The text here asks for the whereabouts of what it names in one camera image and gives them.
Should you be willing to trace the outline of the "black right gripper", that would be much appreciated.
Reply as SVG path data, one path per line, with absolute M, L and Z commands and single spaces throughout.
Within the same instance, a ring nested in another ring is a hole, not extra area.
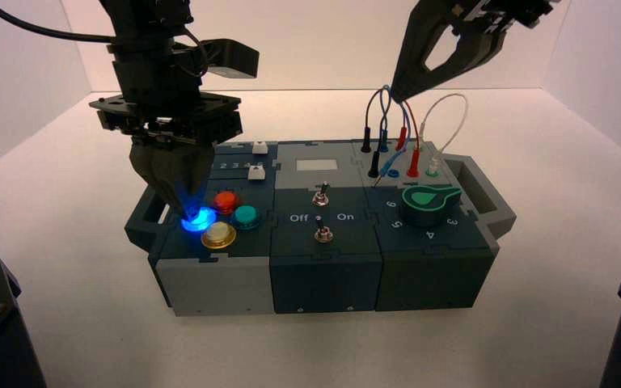
M 391 82 L 391 97 L 404 101 L 480 67 L 502 49 L 506 31 L 514 22 L 534 28 L 558 1 L 479 0 L 419 1 L 412 9 Z M 482 33 L 461 33 L 456 49 L 440 65 L 425 64 L 450 25 L 452 15 Z

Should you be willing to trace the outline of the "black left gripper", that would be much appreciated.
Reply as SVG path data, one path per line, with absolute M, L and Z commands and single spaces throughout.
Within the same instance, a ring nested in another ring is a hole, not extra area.
M 90 103 L 104 129 L 134 137 L 169 136 L 191 145 L 133 141 L 133 169 L 181 217 L 202 206 L 214 148 L 243 132 L 240 99 L 199 91 L 200 54 L 114 61 L 121 93 Z

